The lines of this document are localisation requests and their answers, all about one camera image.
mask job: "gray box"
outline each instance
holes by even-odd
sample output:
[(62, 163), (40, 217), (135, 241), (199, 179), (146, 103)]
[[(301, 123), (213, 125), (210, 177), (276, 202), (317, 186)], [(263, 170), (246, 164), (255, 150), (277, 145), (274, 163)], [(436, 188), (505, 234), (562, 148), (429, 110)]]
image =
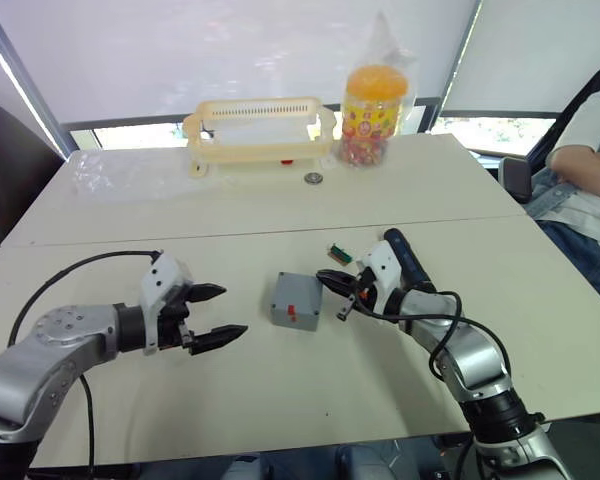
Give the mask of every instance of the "gray box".
[(315, 332), (322, 308), (322, 283), (313, 276), (280, 272), (271, 300), (274, 325)]

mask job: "white shirt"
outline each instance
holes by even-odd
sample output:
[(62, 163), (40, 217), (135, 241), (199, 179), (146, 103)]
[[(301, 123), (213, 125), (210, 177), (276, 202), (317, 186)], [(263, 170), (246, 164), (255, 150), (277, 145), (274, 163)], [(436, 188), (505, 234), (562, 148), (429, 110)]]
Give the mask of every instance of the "white shirt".
[[(559, 148), (576, 145), (589, 147), (594, 152), (600, 146), (600, 91), (592, 94), (580, 105), (547, 156), (547, 164)], [(539, 220), (565, 223), (572, 230), (600, 242), (600, 197), (578, 190)]]

